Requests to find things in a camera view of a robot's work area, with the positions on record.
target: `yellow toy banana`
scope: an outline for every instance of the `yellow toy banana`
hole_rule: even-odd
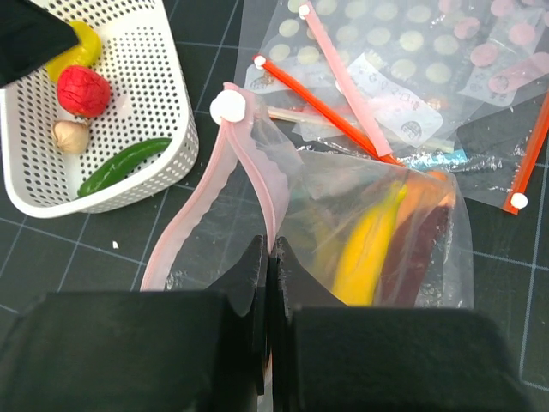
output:
[[[332,289],[346,305],[372,304],[406,191],[405,185],[393,184],[386,198],[365,213],[349,236]]]
[[[53,82],[57,82],[61,73],[73,64],[91,67],[101,54],[101,39],[88,24],[83,21],[70,21],[69,25],[78,36],[80,44],[46,63],[45,69]]]

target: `yellow pepper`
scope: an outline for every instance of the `yellow pepper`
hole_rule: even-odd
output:
[[[50,60],[45,69],[53,82],[57,82],[61,73],[73,64],[90,67],[101,54],[101,40],[97,33],[83,21],[71,21],[69,25],[73,28],[80,44],[56,58]]]

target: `banana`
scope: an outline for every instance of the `banana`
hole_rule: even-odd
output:
[[[396,217],[407,187],[391,185],[389,194],[360,219],[343,248],[332,293],[346,305],[369,306],[374,299]]]

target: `garlic bulb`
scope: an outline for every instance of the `garlic bulb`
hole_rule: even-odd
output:
[[[89,126],[84,123],[60,120],[51,127],[56,145],[65,153],[80,155],[89,144]]]

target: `pink plastic strip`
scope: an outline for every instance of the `pink plastic strip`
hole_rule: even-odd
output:
[[[225,83],[225,89],[236,90],[244,96],[248,118],[248,114],[254,112],[254,94],[231,83]],[[233,127],[228,131],[227,137],[254,186],[267,228],[268,251],[271,252],[290,202],[287,176],[265,152],[257,148],[250,133],[239,134],[237,127]]]
[[[320,22],[312,3],[307,2],[306,5],[309,7],[310,12],[305,16],[305,20],[317,39],[317,43],[322,49],[329,67],[334,72],[335,79],[339,83],[343,95],[345,95],[345,98],[349,102],[349,106],[353,109],[357,120],[364,128],[366,135],[370,138],[374,148],[376,148],[377,154],[380,157],[390,155],[392,153],[391,147],[383,135],[382,130],[379,128],[379,124],[377,124],[377,121],[374,119],[373,111],[370,108],[368,101],[360,94],[354,85],[353,79],[347,73],[347,69],[332,44],[332,40],[330,40],[328,34],[324,30],[323,24]]]
[[[495,93],[514,92],[545,75],[549,75],[549,54],[535,53],[494,75],[488,82],[488,87]]]
[[[223,122],[204,175],[187,203],[168,224],[153,249],[141,290],[164,290],[166,278],[183,243],[212,207],[238,164],[238,157],[226,139],[232,125]]]

